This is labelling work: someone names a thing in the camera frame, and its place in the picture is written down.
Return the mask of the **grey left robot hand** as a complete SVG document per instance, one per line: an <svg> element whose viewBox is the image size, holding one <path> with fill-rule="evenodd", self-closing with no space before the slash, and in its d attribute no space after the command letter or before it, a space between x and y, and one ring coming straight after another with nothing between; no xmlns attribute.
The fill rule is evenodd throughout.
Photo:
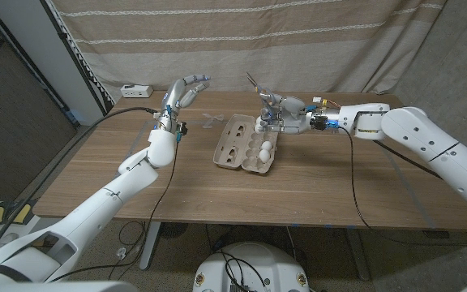
<svg viewBox="0 0 467 292"><path fill-rule="evenodd" d="M209 86L209 75L189 75L177 79L161 100L161 110L153 115L158 129L175 134L178 128L179 110L189 107L198 94Z"/></svg>

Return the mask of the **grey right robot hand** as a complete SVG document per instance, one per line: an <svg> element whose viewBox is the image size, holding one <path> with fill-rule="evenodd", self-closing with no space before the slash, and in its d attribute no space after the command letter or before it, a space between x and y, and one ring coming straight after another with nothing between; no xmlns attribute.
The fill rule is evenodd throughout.
<svg viewBox="0 0 467 292"><path fill-rule="evenodd" d="M291 135L312 129L312 113L306 112L305 103L296 97L262 97L263 108L255 120L256 133L279 132Z"/></svg>

